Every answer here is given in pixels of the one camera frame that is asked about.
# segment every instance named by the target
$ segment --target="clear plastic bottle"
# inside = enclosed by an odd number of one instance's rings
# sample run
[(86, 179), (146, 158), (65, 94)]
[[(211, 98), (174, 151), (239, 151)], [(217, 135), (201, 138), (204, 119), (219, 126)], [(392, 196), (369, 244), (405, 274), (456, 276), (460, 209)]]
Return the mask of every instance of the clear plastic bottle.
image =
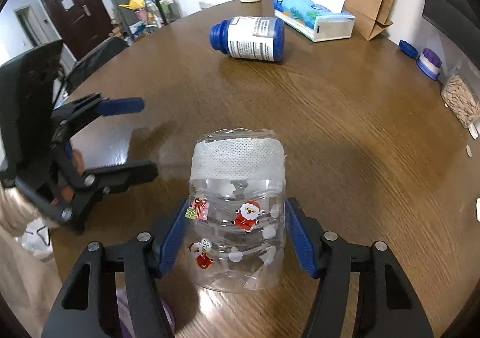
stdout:
[(268, 130), (222, 130), (199, 140), (185, 237), (195, 283), (222, 292), (278, 283), (285, 247), (284, 157)]

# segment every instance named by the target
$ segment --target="purple lid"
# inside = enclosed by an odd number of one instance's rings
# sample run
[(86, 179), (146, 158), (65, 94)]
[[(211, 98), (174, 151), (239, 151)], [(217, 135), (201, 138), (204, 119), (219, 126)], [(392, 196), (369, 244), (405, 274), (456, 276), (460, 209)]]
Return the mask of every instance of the purple lid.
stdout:
[(438, 55), (435, 54), (435, 52), (433, 52), (432, 50), (425, 47), (422, 51), (422, 54), (435, 67), (440, 68), (440, 66), (442, 66), (442, 61), (440, 60)]

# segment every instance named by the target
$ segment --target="plastic bottle cap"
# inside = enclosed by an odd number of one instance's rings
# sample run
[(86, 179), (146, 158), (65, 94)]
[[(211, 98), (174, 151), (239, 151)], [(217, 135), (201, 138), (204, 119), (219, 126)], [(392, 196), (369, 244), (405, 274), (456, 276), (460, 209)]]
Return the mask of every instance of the plastic bottle cap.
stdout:
[(402, 50), (405, 54), (407, 54), (410, 58), (417, 59), (418, 51), (415, 47), (413, 47), (410, 43), (401, 40), (398, 44), (400, 50)]

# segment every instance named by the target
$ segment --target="santa claus sticker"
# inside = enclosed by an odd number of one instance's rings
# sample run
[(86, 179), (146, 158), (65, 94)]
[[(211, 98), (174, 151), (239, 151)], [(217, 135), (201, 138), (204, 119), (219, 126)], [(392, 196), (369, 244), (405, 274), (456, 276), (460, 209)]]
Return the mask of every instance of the santa claus sticker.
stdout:
[(237, 216), (232, 220), (232, 224), (235, 224), (249, 233), (256, 224), (258, 224), (258, 216), (262, 213), (260, 205), (256, 201), (246, 201), (240, 207), (240, 210), (235, 210)]
[(212, 242), (203, 238), (201, 242), (194, 242), (188, 246), (189, 252), (194, 256), (197, 261), (197, 265), (201, 269), (207, 269), (213, 264), (213, 259), (207, 256), (207, 252), (212, 250)]

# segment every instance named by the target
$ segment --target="brown door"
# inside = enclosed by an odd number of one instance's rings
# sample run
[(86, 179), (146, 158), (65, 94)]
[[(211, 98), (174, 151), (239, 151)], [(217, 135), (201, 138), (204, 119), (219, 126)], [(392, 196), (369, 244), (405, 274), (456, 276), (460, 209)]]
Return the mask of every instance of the brown door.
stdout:
[(112, 31), (102, 0), (42, 0), (53, 24), (77, 60)]

